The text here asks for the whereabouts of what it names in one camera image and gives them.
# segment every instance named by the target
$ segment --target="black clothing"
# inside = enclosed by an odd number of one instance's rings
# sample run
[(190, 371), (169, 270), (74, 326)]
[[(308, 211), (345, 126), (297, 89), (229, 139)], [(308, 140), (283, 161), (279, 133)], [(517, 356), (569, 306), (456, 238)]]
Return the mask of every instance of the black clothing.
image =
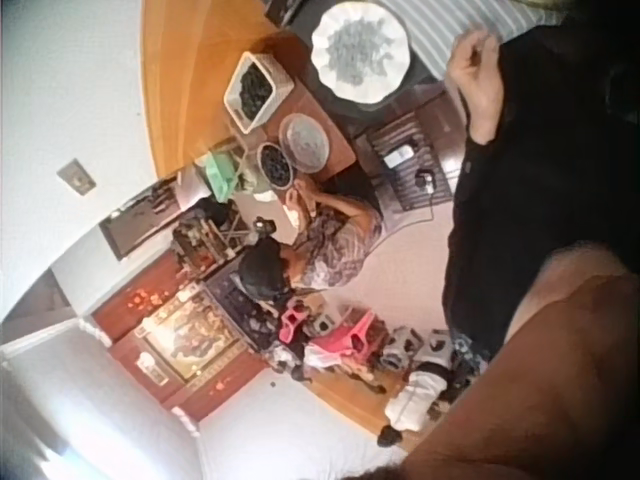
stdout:
[(632, 271), (640, 253), (637, 132), (606, 114), (597, 72), (535, 30), (503, 45), (500, 67), (503, 119), (489, 145), (467, 142), (443, 296), (486, 360), (552, 252), (597, 242)]

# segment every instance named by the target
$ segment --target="white plate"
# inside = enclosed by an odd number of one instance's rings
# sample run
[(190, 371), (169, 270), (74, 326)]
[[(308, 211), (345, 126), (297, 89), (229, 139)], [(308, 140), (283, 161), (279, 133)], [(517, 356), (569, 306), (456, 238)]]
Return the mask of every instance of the white plate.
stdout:
[[(335, 37), (332, 38), (335, 32), (348, 23), (360, 20), (374, 24), (380, 22), (378, 31), (388, 39), (388, 44), (380, 47), (374, 57), (385, 57), (380, 60), (385, 74), (380, 75), (380, 71), (374, 72), (371, 68), (364, 67), (361, 70), (363, 83), (354, 85), (339, 79), (336, 70), (330, 67), (329, 47), (332, 40), (335, 40)], [(320, 81), (338, 97), (357, 103), (378, 103), (395, 91), (402, 83), (411, 62), (409, 39), (404, 27), (388, 10), (373, 3), (344, 2), (330, 8), (322, 16), (311, 40), (311, 61), (318, 70)]]

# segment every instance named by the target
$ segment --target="person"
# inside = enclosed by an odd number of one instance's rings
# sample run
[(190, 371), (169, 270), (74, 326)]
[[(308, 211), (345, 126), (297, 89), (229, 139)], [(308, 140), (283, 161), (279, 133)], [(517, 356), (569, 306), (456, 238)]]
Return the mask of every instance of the person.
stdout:
[(298, 236), (293, 245), (268, 236), (245, 251), (238, 275), (247, 293), (272, 301), (353, 280), (380, 236), (378, 212), (359, 200), (322, 192), (304, 175), (287, 191), (286, 205), (298, 214)]
[(596, 276), (546, 305), (401, 464), (344, 480), (633, 475), (638, 288)]
[(474, 30), (449, 60), (468, 139), (443, 306), (478, 372), (546, 304), (591, 276), (638, 271), (635, 126), (607, 113), (601, 64), (549, 41), (563, 32), (538, 27), (501, 48)]

